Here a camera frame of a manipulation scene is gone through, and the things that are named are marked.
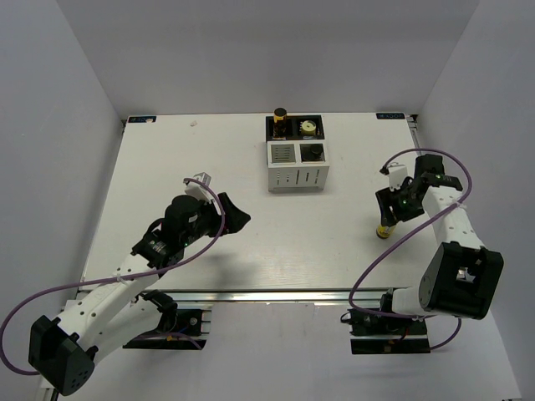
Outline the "yellow label dark cap bottle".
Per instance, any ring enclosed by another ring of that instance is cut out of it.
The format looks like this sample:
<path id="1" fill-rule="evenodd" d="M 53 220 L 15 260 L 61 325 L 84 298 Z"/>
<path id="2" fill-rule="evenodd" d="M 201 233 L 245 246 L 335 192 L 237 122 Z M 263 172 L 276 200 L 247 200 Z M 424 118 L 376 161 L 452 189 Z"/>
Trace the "yellow label dark cap bottle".
<path id="1" fill-rule="evenodd" d="M 382 224 L 379 224 L 376 228 L 375 233 L 377 237 L 381 239 L 388 239 L 394 233 L 395 228 L 396 228 L 396 225 L 383 226 Z"/>

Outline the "small brown spice bottle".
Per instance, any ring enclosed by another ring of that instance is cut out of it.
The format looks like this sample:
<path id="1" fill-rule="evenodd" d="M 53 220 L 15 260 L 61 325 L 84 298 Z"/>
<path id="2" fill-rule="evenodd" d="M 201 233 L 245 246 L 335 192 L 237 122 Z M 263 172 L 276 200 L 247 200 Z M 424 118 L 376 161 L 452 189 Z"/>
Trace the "small brown spice bottle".
<path id="1" fill-rule="evenodd" d="M 303 162 L 316 162 L 324 160 L 324 148 L 322 144 L 303 145 L 301 150 Z"/>

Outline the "tall yellow label bottle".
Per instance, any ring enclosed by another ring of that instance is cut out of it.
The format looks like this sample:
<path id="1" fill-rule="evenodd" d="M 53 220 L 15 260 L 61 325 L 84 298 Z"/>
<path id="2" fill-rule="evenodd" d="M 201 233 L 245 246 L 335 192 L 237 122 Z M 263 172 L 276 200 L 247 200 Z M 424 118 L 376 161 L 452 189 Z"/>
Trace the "tall yellow label bottle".
<path id="1" fill-rule="evenodd" d="M 287 131 L 287 110 L 279 107 L 273 111 L 273 138 L 286 136 Z"/>

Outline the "white lidded cream jar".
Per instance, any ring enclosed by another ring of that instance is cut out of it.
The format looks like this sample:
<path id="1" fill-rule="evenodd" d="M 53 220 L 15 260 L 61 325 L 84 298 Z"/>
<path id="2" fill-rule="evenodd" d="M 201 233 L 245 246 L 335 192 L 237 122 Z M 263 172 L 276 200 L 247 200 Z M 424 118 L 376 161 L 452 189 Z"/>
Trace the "white lidded cream jar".
<path id="1" fill-rule="evenodd" d="M 315 136 L 317 130 L 317 125 L 312 120 L 304 120 L 300 123 L 300 134 L 303 136 Z"/>

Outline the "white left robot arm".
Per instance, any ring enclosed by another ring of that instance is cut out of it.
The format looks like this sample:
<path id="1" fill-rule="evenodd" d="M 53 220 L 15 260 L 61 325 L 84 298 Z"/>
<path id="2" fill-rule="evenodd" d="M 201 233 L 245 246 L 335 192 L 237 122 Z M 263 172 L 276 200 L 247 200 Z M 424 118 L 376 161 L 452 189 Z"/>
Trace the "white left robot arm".
<path id="1" fill-rule="evenodd" d="M 176 302 L 152 289 L 165 268 L 204 236 L 239 232 L 251 217 L 226 193 L 208 199 L 179 195 L 153 221 L 109 283 L 102 283 L 57 317 L 42 316 L 30 330 L 28 361 L 63 396 L 78 391 L 96 365 L 139 336 L 165 339 L 188 331 Z"/>

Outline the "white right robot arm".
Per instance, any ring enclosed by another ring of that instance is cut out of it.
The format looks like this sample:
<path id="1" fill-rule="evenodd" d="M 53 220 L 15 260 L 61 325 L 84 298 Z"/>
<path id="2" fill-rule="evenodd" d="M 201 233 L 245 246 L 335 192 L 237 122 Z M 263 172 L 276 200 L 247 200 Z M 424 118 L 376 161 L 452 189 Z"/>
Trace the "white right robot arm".
<path id="1" fill-rule="evenodd" d="M 434 218 L 438 248 L 418 284 L 391 289 L 382 296 L 379 326 L 395 333 L 406 325 L 408 316 L 483 319 L 504 260 L 501 253 L 488 250 L 473 229 L 461 206 L 461 181 L 446 174 L 439 155 L 417 157 L 412 175 L 397 163 L 383 167 L 381 173 L 389 185 L 375 194 L 380 208 L 377 236 L 386 239 L 398 223 L 426 214 Z"/>

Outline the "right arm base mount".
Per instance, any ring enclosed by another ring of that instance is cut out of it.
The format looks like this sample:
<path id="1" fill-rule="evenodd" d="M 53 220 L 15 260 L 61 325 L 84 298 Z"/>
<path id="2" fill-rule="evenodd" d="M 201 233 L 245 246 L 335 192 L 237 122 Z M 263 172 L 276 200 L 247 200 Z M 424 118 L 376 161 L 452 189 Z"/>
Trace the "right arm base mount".
<path id="1" fill-rule="evenodd" d="M 380 317 L 349 308 L 339 319 L 349 326 L 353 355 L 427 354 L 431 352 L 425 322 Z"/>

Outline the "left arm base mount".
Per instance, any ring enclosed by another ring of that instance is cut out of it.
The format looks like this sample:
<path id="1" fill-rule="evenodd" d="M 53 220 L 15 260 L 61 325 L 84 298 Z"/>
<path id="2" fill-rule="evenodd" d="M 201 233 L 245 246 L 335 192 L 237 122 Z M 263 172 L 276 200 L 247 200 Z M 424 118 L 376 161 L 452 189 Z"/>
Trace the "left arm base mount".
<path id="1" fill-rule="evenodd" d="M 140 295 L 156 306 L 157 326 L 130 340 L 123 349 L 201 351 L 210 332 L 211 312 L 207 309 L 180 309 L 178 303 L 160 290 Z"/>

